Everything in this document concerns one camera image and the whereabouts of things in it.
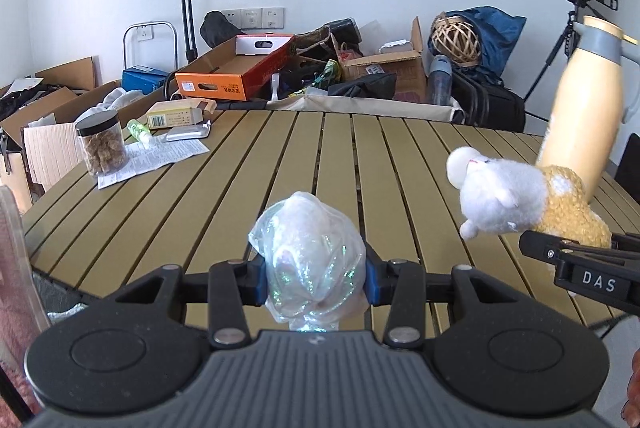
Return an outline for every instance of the yellow thermos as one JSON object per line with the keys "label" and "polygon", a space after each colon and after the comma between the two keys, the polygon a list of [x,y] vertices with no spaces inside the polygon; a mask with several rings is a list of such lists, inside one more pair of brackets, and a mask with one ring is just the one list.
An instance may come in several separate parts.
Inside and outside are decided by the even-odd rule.
{"label": "yellow thermos", "polygon": [[618,134],[638,110],[640,91],[624,108],[622,56],[640,65],[640,47],[623,31],[595,17],[574,22],[580,42],[562,73],[538,166],[571,168],[588,199],[598,186]]}

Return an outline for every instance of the orange box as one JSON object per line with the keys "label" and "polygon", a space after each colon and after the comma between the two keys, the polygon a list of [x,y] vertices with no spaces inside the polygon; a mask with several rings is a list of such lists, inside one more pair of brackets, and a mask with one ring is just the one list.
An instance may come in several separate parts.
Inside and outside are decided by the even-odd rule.
{"label": "orange box", "polygon": [[239,34],[175,74],[185,97],[247,101],[289,61],[290,34]]}

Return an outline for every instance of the table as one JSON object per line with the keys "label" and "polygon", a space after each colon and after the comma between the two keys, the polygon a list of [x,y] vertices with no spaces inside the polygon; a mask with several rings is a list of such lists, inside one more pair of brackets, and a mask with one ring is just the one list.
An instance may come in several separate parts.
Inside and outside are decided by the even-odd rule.
{"label": "table", "polygon": [[[588,326],[622,314],[552,283],[546,264],[525,258],[518,235],[463,242],[449,152],[471,145],[490,157],[534,163],[540,137],[449,123],[366,115],[226,111],[203,142],[209,153],[98,190],[76,166],[24,215],[31,262],[51,279],[102,297],[162,264],[188,273],[252,256],[247,233],[269,205],[296,190],[343,211],[383,259],[421,261],[448,273],[473,264]],[[592,204],[612,231],[640,232],[640,206],[608,175]],[[277,325],[264,307],[245,308],[252,332]],[[388,307],[341,322],[382,331]],[[449,326],[430,305],[428,334]],[[206,305],[187,323],[205,326]]]}

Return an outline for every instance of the bottle lid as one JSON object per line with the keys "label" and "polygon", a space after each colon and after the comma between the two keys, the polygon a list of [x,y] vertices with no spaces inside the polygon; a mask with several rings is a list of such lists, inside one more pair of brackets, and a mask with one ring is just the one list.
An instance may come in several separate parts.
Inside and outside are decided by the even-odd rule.
{"label": "bottle lid", "polygon": [[80,137],[87,137],[98,132],[111,129],[118,122],[116,111],[102,111],[100,113],[87,116],[76,123],[76,134]]}
{"label": "bottle lid", "polygon": [[431,60],[431,65],[429,66],[429,74],[433,73],[434,71],[444,71],[450,75],[451,62],[449,61],[449,58],[447,58],[443,54],[437,54],[436,56],[434,56],[433,60]]}

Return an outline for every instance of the black tripod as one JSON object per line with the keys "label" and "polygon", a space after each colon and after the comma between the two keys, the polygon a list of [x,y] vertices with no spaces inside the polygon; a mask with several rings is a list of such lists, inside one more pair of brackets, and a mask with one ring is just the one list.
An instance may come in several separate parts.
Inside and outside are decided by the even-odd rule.
{"label": "black tripod", "polygon": [[[567,0],[567,1],[571,2],[574,5],[574,8],[572,9],[572,11],[569,12],[569,18],[567,19],[566,26],[564,27],[564,31],[562,31],[562,33],[558,37],[558,40],[556,40],[556,44],[553,46],[553,49],[551,50],[551,53],[549,53],[549,56],[546,57],[545,65],[543,66],[542,70],[540,71],[535,81],[531,85],[529,91],[527,92],[527,95],[524,97],[525,102],[529,99],[532,92],[540,83],[540,80],[545,75],[546,70],[556,59],[556,56],[558,55],[558,51],[560,50],[560,47],[562,46],[562,44],[564,44],[564,54],[567,56],[567,58],[571,58],[571,55],[574,53],[575,48],[578,46],[578,37],[576,36],[576,33],[574,31],[574,22],[578,19],[578,12],[580,11],[580,8],[582,9],[589,8],[593,12],[593,15],[595,15],[598,18],[601,18],[602,20],[608,21],[607,18],[605,18],[598,10],[594,9],[589,4],[589,2],[592,0]],[[599,2],[600,4],[604,4],[607,8],[615,12],[618,10],[618,0],[595,0],[595,1]],[[548,121],[548,119],[543,118],[542,116],[535,115],[528,111],[526,111],[526,113],[529,116],[533,116],[534,118],[542,119],[542,121]]]}

